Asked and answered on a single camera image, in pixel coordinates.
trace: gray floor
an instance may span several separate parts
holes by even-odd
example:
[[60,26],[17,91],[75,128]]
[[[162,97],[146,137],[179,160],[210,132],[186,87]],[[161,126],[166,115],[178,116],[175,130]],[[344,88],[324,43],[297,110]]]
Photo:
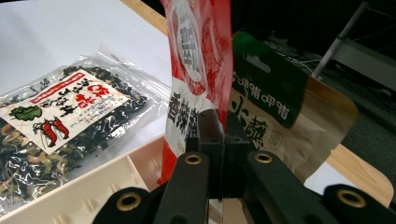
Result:
[[[271,36],[264,43],[307,74],[312,73],[320,59],[318,55],[295,53],[285,44],[286,40]],[[319,78],[352,99],[359,109],[342,144],[383,173],[396,191],[396,96],[337,62],[329,63]]]

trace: clear plastic bag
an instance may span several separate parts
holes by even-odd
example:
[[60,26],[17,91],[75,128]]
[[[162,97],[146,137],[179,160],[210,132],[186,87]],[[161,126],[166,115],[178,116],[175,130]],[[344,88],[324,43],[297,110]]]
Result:
[[98,53],[0,96],[0,216],[165,114],[169,92],[132,63]]

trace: white label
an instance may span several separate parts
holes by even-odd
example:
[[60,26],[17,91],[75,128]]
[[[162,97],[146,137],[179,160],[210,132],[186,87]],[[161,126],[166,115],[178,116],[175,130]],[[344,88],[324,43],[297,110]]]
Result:
[[127,99],[79,70],[35,97],[0,108],[0,116],[50,154]]

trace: green leafy vegetable illustration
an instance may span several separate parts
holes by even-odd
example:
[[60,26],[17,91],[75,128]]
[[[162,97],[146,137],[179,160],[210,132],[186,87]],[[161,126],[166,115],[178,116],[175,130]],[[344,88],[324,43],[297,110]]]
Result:
[[9,113],[9,115],[11,117],[15,117],[15,119],[27,121],[27,120],[33,120],[35,118],[40,118],[42,113],[43,111],[41,110],[41,108],[35,105],[29,107],[23,107],[23,106],[17,107],[11,110],[11,113]]

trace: green label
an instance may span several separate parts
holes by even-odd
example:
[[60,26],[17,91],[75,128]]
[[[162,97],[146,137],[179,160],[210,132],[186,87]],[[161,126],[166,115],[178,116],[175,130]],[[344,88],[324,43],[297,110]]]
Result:
[[233,63],[233,88],[291,127],[301,111],[308,74],[247,33],[233,39]]

